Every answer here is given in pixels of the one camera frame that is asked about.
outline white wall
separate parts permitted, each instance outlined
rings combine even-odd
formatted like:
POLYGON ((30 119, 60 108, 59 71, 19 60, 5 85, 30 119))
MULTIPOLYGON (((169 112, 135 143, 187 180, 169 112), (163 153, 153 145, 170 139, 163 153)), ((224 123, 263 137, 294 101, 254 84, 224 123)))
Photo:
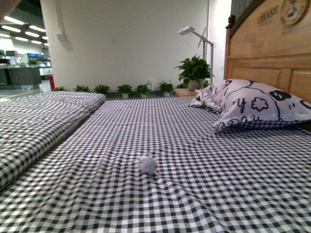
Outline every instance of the white wall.
POLYGON ((0 50, 14 50, 13 41, 6 37, 0 37, 0 50))
POLYGON ((228 25, 228 18, 231 11, 231 0, 210 0, 208 17, 208 40, 216 42, 214 49, 213 83, 224 79, 225 69, 225 27, 228 25))
POLYGON ((179 84, 179 62, 195 54, 199 38, 181 36, 180 28, 203 31, 207 0, 61 0, 67 40, 60 42, 55 0, 41 1, 49 37, 56 86, 72 90, 77 84, 91 90, 106 84, 134 88, 153 80, 179 84))
POLYGON ((42 53, 42 45, 36 45, 29 41, 18 41, 14 39, 13 45, 18 53, 42 53))
POLYGON ((16 50, 18 53, 42 53, 42 45, 0 37, 0 50, 16 50))

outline gray floor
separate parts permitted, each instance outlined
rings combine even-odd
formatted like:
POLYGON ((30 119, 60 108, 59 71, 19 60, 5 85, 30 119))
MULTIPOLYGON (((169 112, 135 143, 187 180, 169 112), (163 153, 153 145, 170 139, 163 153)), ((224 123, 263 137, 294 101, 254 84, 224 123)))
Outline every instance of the gray floor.
MULTIPOLYGON (((31 96, 36 95, 40 92, 49 93, 51 92, 50 82, 49 80, 43 80, 42 83, 39 85, 39 89, 16 89, 16 90, 0 90, 0 102, 6 101, 6 100, 12 100, 12 99, 18 99, 25 96, 31 96)), ((161 93, 156 93, 152 95, 148 95, 147 98, 163 98, 164 96, 161 93)), ((130 99, 140 99, 139 96, 133 96, 127 98, 130 99)), ((123 99, 122 96, 118 96, 118 94, 114 93, 111 95, 108 95, 106 100, 126 100, 123 99)))
POLYGON ((17 99, 25 96, 31 96, 38 94, 40 92, 51 92, 50 82, 49 80, 43 80, 41 84, 39 84, 39 89, 15 89, 15 90, 0 90, 0 101, 17 99))

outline wooden nightstand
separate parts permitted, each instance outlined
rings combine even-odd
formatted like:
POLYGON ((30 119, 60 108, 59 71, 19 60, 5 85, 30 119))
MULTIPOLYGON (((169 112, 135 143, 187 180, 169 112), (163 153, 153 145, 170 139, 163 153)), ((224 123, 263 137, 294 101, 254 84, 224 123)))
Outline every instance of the wooden nightstand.
POLYGON ((188 89, 181 88, 175 89, 175 94, 177 97, 189 97, 189 96, 196 96, 198 93, 196 91, 188 91, 188 89))

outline pillow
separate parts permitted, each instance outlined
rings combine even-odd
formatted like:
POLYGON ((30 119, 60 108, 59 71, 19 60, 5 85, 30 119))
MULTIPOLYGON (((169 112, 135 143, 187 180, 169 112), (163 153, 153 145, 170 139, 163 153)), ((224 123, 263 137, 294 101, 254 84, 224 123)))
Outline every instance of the pillow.
POLYGON ((223 80, 202 90, 189 107, 206 107, 220 114, 214 124, 271 128, 311 120, 311 104, 275 87, 249 80, 223 80))

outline mattress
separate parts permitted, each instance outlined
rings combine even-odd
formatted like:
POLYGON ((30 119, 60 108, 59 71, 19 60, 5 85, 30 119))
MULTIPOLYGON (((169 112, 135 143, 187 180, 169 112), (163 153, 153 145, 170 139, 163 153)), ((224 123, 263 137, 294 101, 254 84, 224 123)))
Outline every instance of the mattress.
POLYGON ((214 133, 190 100, 106 101, 2 190, 0 231, 311 232, 311 133, 214 133))
POLYGON ((101 94, 60 91, 0 103, 0 190, 103 101, 101 94))

